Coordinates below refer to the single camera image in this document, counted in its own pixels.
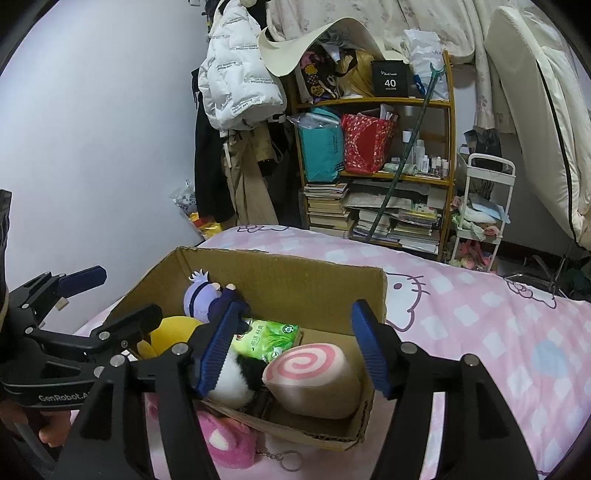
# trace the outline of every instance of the keychain ring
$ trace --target keychain ring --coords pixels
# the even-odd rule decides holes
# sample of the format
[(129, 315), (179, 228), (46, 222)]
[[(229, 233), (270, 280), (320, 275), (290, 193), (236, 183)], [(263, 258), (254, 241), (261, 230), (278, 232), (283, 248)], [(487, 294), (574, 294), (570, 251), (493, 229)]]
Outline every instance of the keychain ring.
[[(279, 461), (279, 464), (281, 465), (281, 468), (283, 468), (283, 470), (285, 470), (286, 472), (297, 472), (298, 470), (301, 469), (302, 465), (304, 465), (304, 456), (300, 452), (296, 452), (295, 450), (286, 450), (285, 452), (281, 452), (281, 454), (282, 454), (282, 458)], [(287, 468), (283, 464), (283, 462), (285, 461), (286, 455), (296, 455), (297, 459), (300, 461), (300, 464), (298, 465), (297, 468)]]

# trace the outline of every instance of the yellow bag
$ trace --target yellow bag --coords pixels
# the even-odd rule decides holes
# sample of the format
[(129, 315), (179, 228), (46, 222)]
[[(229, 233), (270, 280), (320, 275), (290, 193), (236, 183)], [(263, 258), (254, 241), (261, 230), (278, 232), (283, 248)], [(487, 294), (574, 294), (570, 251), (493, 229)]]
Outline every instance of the yellow bag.
[[(365, 50), (355, 50), (355, 53), (357, 55), (357, 66), (344, 77), (337, 79), (339, 87), (343, 90), (344, 95), (357, 94), (364, 97), (373, 97), (375, 95), (371, 83), (371, 63), (374, 57)], [(353, 60), (351, 55), (344, 55), (339, 62), (339, 71), (346, 72), (351, 60)]]

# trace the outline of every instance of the stack of books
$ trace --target stack of books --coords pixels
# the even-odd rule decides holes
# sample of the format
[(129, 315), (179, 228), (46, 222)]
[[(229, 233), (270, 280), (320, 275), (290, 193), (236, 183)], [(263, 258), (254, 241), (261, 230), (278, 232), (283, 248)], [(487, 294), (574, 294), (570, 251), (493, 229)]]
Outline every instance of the stack of books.
[(310, 230), (348, 238), (353, 226), (345, 208), (349, 188), (346, 183), (310, 183), (304, 187), (308, 202)]
[[(353, 240), (365, 240), (378, 209), (360, 209), (359, 220), (353, 227)], [(437, 254), (439, 251), (439, 223), (441, 216), (426, 206), (411, 209), (386, 209), (372, 239), (394, 247)]]

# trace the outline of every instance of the red gift bag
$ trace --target red gift bag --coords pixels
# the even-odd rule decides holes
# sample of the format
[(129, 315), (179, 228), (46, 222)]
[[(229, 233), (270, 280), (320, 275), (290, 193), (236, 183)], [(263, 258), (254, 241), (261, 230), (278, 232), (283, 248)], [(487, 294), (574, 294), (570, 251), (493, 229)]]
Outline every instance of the red gift bag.
[(373, 116), (346, 113), (341, 121), (345, 133), (345, 170), (376, 173), (384, 165), (384, 153), (395, 123)]

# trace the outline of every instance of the mattress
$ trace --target mattress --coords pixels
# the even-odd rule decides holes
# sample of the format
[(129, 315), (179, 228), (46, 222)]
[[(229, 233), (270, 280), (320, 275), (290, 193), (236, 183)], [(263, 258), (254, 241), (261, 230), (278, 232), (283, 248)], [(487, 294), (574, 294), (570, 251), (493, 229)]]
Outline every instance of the mattress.
[(498, 8), (485, 40), (519, 136), (526, 177), (570, 237), (591, 249), (591, 122), (570, 51), (535, 12)]
[[(591, 413), (591, 305), (374, 245), (285, 226), (237, 227), (201, 244), (204, 248), (254, 249), (387, 273), (387, 318), (402, 340), (435, 356), (480, 357), (520, 425), (540, 475), (567, 453)], [(421, 479), (433, 478), (443, 427), (444, 398), (434, 397), (430, 437)], [(328, 452), (266, 438), (271, 452), (297, 450), (304, 468), (284, 472), (262, 458), (245, 471), (218, 468), (223, 480), (371, 477), (394, 410), (380, 393), (365, 442), (348, 452)], [(166, 472), (158, 426), (148, 423), (157, 478)]]

